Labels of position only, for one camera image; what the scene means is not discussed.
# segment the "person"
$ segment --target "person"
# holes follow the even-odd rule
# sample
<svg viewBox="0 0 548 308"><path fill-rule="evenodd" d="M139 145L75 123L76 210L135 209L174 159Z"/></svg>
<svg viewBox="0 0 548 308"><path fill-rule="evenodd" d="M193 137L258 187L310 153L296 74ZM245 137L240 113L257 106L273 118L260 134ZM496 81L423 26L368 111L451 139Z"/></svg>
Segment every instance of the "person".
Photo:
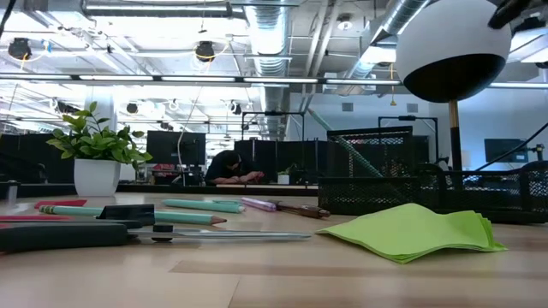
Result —
<svg viewBox="0 0 548 308"><path fill-rule="evenodd" d="M225 150L218 153L205 174L207 184L237 184L258 181L265 174L255 163L238 151Z"/></svg>

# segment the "purple marker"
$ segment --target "purple marker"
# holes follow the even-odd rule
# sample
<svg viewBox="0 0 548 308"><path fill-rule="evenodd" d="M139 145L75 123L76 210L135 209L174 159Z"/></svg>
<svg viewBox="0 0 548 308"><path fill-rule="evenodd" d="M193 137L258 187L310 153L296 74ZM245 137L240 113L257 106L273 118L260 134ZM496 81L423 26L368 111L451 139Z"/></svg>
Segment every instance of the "purple marker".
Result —
<svg viewBox="0 0 548 308"><path fill-rule="evenodd" d="M276 205L271 202L261 201L257 199L251 199L251 198L242 198L241 202L245 206L251 206L255 209L259 210L266 210L266 211L276 211Z"/></svg>

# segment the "green paper napkin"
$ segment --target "green paper napkin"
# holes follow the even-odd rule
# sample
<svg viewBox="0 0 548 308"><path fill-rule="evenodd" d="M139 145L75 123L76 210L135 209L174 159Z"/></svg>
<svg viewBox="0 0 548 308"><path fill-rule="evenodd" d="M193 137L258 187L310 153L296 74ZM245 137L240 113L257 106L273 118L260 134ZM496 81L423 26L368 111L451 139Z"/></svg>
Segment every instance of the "green paper napkin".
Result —
<svg viewBox="0 0 548 308"><path fill-rule="evenodd" d="M418 204L404 204L360 216L318 233L363 246L399 264L442 248L507 250L495 242L491 222L481 214L467 210L440 215Z"/></svg>

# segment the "small plant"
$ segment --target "small plant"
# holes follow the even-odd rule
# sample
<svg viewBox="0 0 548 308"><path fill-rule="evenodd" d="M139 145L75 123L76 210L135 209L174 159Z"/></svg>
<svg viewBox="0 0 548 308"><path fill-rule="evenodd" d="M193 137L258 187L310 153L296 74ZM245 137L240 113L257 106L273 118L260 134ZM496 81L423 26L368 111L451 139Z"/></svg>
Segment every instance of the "small plant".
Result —
<svg viewBox="0 0 548 308"><path fill-rule="evenodd" d="M278 175L291 175L291 172L296 170L296 169L297 169L297 164L293 163L287 169L285 169L284 171L280 171L277 174Z"/></svg>
<svg viewBox="0 0 548 308"><path fill-rule="evenodd" d="M97 119L93 114L96 108L97 102L93 102L89 105L89 110L74 113L77 118L63 115L63 121L68 123L72 133L67 135L61 129L55 129L55 138L47 141L49 145L63 151L61 158L113 160L131 163L134 169L137 169L140 163L152 159L149 153L139 151L131 139L132 136L142 137L145 133L130 133L129 127L118 133L108 127L101 129L99 124L108 121L109 118Z"/></svg>

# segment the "green pencil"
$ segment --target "green pencil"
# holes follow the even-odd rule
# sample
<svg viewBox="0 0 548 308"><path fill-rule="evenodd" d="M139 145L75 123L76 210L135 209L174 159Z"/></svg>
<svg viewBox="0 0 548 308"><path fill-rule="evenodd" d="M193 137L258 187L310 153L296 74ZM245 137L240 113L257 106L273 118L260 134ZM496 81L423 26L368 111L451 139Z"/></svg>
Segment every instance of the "green pencil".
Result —
<svg viewBox="0 0 548 308"><path fill-rule="evenodd" d="M170 207L196 209L196 210L215 210L226 213L242 213L246 210L238 201L196 201L181 199L166 199L162 203Z"/></svg>
<svg viewBox="0 0 548 308"><path fill-rule="evenodd" d="M39 211L45 214L57 215L99 216L101 215L103 208L42 205L40 206ZM159 222L192 223L201 225L212 225L227 221L224 218L213 215L189 214L169 211L154 211L154 216Z"/></svg>

